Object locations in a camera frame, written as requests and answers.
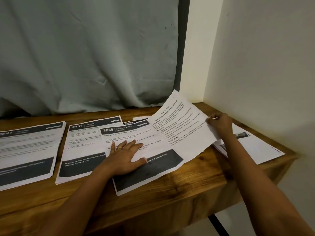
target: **wooden table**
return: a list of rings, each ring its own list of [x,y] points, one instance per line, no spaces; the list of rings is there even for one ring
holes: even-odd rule
[[[207,115],[215,111],[205,103],[195,105]],[[121,115],[123,121],[128,121],[132,117],[152,115],[158,109],[151,107],[0,120],[0,131],[58,121],[66,121],[69,125],[117,115]],[[285,153],[260,165],[278,183],[297,154],[238,121],[233,122]],[[0,192],[0,235],[34,234],[84,180],[81,178],[55,185],[66,132],[52,178]],[[227,158],[210,146],[178,170],[122,196],[116,196],[113,183],[109,181],[86,228],[86,234],[164,235],[240,200]]]

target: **curtain fold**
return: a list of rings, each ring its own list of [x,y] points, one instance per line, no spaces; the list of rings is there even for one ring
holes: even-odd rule
[[[178,0],[0,0],[0,115],[159,105],[171,94]]]

